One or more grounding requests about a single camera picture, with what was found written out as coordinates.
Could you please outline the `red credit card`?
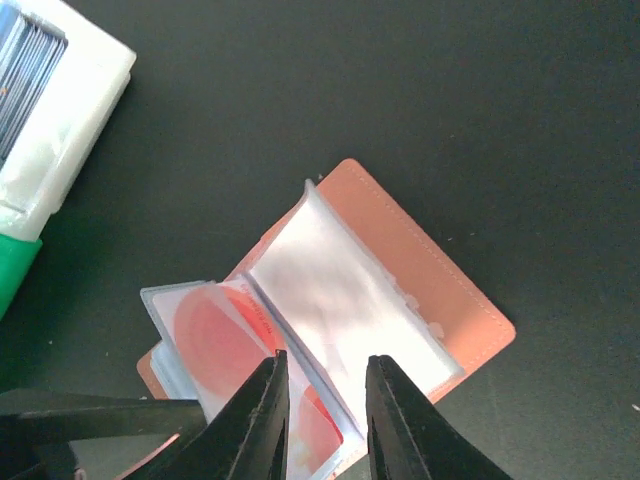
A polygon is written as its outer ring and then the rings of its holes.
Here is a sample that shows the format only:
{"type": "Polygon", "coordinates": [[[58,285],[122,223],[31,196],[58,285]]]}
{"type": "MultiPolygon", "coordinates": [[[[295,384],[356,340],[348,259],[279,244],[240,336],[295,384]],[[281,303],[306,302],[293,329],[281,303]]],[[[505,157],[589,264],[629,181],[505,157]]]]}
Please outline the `red credit card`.
{"type": "MultiPolygon", "coordinates": [[[[267,357],[287,345],[264,306],[239,280],[142,290],[161,341],[150,367],[170,399],[197,400],[213,419],[267,357]]],[[[294,358],[288,361],[287,476],[332,479],[344,437],[294,358]]]]}

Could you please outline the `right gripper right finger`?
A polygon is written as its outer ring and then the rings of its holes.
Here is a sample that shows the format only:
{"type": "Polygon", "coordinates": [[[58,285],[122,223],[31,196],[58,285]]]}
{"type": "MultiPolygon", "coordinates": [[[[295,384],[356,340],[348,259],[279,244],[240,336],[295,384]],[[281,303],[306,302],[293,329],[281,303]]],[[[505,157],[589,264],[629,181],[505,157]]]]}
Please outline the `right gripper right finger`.
{"type": "Polygon", "coordinates": [[[373,479],[509,477],[440,415],[388,355],[368,360],[366,412],[373,479]]]}

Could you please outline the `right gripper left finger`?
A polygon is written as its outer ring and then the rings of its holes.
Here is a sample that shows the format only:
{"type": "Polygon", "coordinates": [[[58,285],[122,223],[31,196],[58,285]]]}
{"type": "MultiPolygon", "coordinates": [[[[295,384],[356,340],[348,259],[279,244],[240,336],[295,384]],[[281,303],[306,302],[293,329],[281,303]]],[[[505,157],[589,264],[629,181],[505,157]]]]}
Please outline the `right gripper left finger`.
{"type": "Polygon", "coordinates": [[[284,350],[261,361],[207,423],[196,401],[162,400],[177,424],[165,443],[135,471],[136,479],[284,479],[290,396],[284,350]]]}

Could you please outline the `pink leather card holder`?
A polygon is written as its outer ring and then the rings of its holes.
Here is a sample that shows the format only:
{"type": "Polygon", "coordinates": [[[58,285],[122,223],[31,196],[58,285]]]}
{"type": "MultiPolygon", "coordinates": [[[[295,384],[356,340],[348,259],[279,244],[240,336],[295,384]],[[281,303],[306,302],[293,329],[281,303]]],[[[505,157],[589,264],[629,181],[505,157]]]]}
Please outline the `pink leather card holder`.
{"type": "Polygon", "coordinates": [[[320,193],[360,240],[416,300],[427,322],[472,375],[515,338],[514,325],[354,159],[319,183],[320,193]]]}

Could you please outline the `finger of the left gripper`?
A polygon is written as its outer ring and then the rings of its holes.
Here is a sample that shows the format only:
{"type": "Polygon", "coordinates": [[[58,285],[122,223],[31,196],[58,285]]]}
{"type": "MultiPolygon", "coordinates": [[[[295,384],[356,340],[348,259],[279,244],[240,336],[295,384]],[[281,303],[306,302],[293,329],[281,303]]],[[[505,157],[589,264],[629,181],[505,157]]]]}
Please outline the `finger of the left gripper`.
{"type": "Polygon", "coordinates": [[[35,444],[203,430],[196,400],[141,400],[14,389],[1,394],[1,420],[35,444]]]}

